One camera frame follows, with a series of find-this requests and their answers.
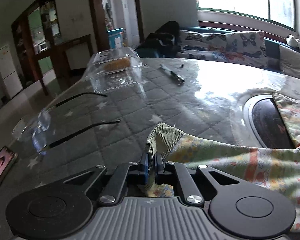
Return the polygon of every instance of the tiled floor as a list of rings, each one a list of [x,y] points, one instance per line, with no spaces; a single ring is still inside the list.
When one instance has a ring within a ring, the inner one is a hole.
[[[79,79],[80,77],[73,77],[71,83],[74,84]],[[52,81],[48,80],[48,82],[48,96],[44,95],[41,85],[37,81],[21,91],[0,109],[0,149],[3,146],[9,146],[12,142],[11,131],[22,117],[40,112],[57,95],[67,89],[63,79],[53,78]]]

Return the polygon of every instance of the smartphone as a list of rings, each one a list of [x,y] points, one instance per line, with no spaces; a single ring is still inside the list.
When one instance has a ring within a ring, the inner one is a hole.
[[[16,153],[12,152],[6,146],[0,150],[0,184],[15,162],[17,156]]]

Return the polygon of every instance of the quilted tablecloth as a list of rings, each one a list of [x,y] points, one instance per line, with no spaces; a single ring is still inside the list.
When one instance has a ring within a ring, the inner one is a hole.
[[[200,138],[260,147],[243,122],[244,103],[254,95],[272,92],[300,99],[299,79],[267,70],[192,59],[142,61],[144,92],[133,86],[114,90],[106,98],[84,95],[71,100],[51,110],[46,136],[51,143],[93,123],[121,119],[119,124],[90,129],[45,156],[36,153],[31,141],[9,146],[18,159],[0,186],[0,240],[12,237],[5,208],[13,197],[97,164],[115,169],[120,163],[138,161],[148,135],[160,122]],[[171,79],[159,68],[161,63],[185,83]],[[81,80],[50,106],[92,91],[90,81]]]

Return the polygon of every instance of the refrigerator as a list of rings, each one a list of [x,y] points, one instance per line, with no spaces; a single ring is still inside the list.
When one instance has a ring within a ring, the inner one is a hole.
[[[23,88],[13,63],[9,45],[0,49],[0,74],[9,99],[13,98]]]

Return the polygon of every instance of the green window frame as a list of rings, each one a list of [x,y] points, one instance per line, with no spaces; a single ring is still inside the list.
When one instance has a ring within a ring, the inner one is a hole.
[[[296,32],[296,0],[293,0],[293,10],[294,10],[293,28],[270,19],[270,0],[268,0],[268,19],[261,18],[261,17],[258,17],[258,16],[254,16],[254,15],[250,15],[250,14],[235,12],[235,11],[212,9],[212,8],[202,8],[202,7],[199,7],[199,0],[197,0],[197,9],[198,10],[205,10],[205,11],[225,12],[225,13],[232,13],[232,14],[237,14],[237,15],[241,15],[241,16],[247,16],[247,17],[251,17],[251,18],[254,18],[254,19],[259,19],[259,20],[262,20],[262,21],[270,22],[270,23],[276,24],[278,26],[281,26],[283,28],[286,28],[290,31]]]

